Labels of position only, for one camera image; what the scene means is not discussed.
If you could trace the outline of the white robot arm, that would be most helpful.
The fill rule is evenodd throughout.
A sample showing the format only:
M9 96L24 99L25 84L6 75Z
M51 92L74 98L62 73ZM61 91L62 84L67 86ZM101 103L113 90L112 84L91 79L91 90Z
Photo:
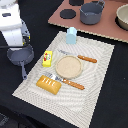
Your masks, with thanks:
M30 33L20 17L17 0L0 0L0 32L10 48L28 45Z

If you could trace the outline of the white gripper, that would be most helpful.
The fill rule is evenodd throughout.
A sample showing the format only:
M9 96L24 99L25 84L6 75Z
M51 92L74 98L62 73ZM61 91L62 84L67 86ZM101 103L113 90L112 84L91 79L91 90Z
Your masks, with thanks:
M11 48L23 46L23 38L30 38L30 33L25 22L20 20L0 20L0 32L6 43Z

